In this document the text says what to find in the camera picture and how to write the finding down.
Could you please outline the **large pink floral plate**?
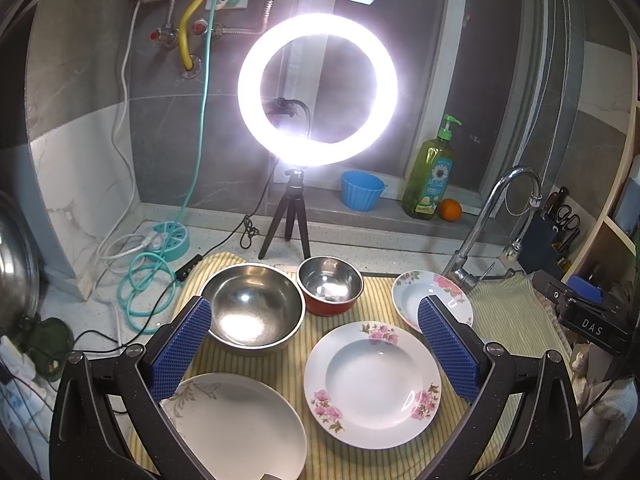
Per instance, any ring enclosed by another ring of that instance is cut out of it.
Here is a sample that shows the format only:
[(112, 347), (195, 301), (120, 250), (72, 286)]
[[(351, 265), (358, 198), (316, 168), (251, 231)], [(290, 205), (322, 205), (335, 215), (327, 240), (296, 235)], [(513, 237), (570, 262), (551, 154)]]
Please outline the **large pink floral plate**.
[(354, 448), (379, 451), (408, 443), (434, 422), (442, 378), (418, 338), (360, 321), (334, 328), (314, 345), (304, 393), (324, 431)]

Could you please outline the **large steel bowl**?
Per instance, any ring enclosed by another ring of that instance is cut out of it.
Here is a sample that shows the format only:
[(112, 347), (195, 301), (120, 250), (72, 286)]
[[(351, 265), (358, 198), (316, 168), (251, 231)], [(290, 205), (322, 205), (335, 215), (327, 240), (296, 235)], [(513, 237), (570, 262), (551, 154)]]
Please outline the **large steel bowl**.
[(228, 266), (207, 280), (198, 294), (212, 311), (209, 336), (239, 356), (266, 356), (282, 350), (305, 321), (302, 290), (273, 266)]

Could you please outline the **small pink floral plate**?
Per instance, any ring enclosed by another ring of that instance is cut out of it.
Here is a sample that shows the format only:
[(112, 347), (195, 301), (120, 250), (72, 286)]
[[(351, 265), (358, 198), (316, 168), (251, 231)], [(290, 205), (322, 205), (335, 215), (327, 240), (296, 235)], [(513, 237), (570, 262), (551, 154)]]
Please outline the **small pink floral plate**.
[(400, 274), (392, 287), (395, 310), (417, 332), (420, 332), (418, 323), (420, 301), (424, 297), (433, 295), (448, 307), (458, 322), (473, 326), (474, 312), (471, 301), (449, 278), (427, 270), (412, 270)]

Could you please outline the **white plate grey leaves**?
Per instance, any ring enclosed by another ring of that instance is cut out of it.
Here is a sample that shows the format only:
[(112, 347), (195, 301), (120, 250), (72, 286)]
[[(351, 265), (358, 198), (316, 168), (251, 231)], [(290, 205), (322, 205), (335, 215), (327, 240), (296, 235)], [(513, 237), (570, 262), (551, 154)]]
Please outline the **white plate grey leaves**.
[(160, 406), (217, 479), (297, 479), (304, 471), (302, 421), (280, 393), (258, 380), (229, 373), (194, 376)]

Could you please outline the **red steel small bowl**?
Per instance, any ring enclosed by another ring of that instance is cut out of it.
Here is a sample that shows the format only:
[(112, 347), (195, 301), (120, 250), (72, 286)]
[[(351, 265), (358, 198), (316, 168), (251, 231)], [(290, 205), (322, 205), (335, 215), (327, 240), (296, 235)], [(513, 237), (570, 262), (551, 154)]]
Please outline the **red steel small bowl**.
[(340, 315), (350, 310), (364, 289), (361, 273), (349, 262), (335, 257), (315, 256), (304, 260), (296, 280), (314, 315)]

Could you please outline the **wooden shelf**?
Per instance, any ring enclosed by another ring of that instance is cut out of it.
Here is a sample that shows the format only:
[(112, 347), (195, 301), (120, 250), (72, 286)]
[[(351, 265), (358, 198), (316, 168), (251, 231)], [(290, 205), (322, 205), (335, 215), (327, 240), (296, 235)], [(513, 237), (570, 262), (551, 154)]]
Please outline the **wooden shelf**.
[(620, 163), (617, 166), (610, 192), (604, 205), (589, 231), (575, 259), (562, 277), (564, 284), (574, 275), (585, 276), (597, 263), (604, 269), (601, 284), (608, 286), (610, 281), (631, 280), (634, 277), (634, 258), (636, 245), (612, 218), (613, 211), (623, 192), (630, 173), (634, 156), (639, 153), (639, 110), (638, 96), (638, 50), (633, 41), (631, 50), (631, 104), (625, 143)]

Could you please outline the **chrome faucet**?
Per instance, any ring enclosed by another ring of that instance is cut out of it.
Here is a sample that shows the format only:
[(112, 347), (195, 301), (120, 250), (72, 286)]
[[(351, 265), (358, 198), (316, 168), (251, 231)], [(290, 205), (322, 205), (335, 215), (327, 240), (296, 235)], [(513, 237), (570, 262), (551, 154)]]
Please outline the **chrome faucet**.
[(485, 200), (485, 203), (477, 216), (474, 226), (465, 237), (460, 248), (451, 256), (442, 271), (445, 278), (449, 278), (450, 281), (453, 281), (454, 284), (459, 286), (464, 292), (470, 292), (482, 280), (463, 269), (465, 263), (468, 261), (470, 251), (480, 237), (480, 234), (482, 234), (484, 226), (486, 226), (486, 223), (490, 218), (490, 214), (497, 207), (500, 196), (506, 192), (509, 185), (518, 177), (528, 177), (530, 182), (532, 182), (532, 190), (530, 191), (528, 198), (529, 210), (526, 214), (525, 222), (523, 223), (520, 232), (518, 232), (518, 235), (514, 237), (513, 240), (510, 240), (510, 242), (506, 244), (506, 247), (503, 249), (503, 253), (506, 255), (507, 259), (515, 261), (522, 252), (524, 237), (542, 202), (542, 188), (538, 174), (536, 174), (532, 168), (520, 165), (506, 170), (506, 172), (492, 187), (491, 192), (488, 195), (488, 199)]

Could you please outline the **dark knife block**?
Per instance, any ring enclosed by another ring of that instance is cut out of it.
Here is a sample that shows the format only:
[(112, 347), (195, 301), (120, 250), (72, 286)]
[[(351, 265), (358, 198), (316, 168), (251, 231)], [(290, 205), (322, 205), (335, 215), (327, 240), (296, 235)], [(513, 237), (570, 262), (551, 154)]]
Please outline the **dark knife block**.
[(568, 251), (580, 234), (580, 227), (573, 232), (557, 233), (552, 229), (552, 214), (560, 205), (568, 205), (565, 201), (569, 195), (568, 188), (561, 186), (548, 196), (541, 212), (535, 214), (524, 237), (521, 255), (518, 256), (518, 263), (526, 274), (543, 270), (560, 280), (570, 267)]

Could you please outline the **black scissors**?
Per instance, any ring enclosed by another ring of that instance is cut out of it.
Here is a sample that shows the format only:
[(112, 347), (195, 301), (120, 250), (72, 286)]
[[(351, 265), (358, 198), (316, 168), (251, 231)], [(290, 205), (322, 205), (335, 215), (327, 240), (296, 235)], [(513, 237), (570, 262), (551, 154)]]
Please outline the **black scissors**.
[(562, 204), (558, 207), (558, 210), (552, 214), (554, 232), (573, 232), (580, 227), (580, 217), (578, 214), (574, 214), (571, 206)]

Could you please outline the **teal round power strip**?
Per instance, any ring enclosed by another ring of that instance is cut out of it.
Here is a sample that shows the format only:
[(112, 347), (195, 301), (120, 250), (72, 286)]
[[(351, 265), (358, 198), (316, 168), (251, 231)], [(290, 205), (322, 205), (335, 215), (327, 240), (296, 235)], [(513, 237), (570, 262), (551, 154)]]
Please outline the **teal round power strip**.
[(146, 250), (167, 262), (182, 258), (190, 248), (188, 229), (180, 222), (165, 221), (154, 224)]

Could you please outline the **orange fruit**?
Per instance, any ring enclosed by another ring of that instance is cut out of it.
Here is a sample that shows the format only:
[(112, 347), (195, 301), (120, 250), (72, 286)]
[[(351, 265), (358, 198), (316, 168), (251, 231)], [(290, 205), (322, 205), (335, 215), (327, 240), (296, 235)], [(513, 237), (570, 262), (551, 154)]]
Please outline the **orange fruit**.
[(457, 222), (462, 217), (461, 205), (452, 198), (442, 200), (437, 209), (438, 215), (447, 222)]

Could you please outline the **steel pot lid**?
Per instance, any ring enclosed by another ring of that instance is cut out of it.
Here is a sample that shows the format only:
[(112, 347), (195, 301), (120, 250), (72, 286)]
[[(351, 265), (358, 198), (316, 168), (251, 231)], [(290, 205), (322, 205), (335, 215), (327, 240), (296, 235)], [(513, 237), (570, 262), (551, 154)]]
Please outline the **steel pot lid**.
[(38, 310), (39, 262), (29, 227), (13, 198), (1, 192), (1, 335)]

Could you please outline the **green dish soap bottle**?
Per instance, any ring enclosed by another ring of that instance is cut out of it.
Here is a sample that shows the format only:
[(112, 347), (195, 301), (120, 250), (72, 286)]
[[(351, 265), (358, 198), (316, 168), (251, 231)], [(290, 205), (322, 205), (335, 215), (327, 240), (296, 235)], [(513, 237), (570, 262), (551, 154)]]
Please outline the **green dish soap bottle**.
[(416, 155), (401, 201), (410, 217), (431, 219), (436, 214), (454, 161), (450, 146), (452, 125), (461, 126), (462, 122), (449, 114), (442, 116), (436, 136), (424, 141)]

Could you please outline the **blue plastic cup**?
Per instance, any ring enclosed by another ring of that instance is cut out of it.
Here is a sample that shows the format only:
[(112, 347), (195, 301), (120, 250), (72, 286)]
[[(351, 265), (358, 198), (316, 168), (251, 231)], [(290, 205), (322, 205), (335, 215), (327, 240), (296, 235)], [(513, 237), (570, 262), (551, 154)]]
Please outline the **blue plastic cup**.
[(384, 190), (385, 183), (373, 174), (359, 170), (342, 174), (342, 202), (349, 209), (371, 211)]

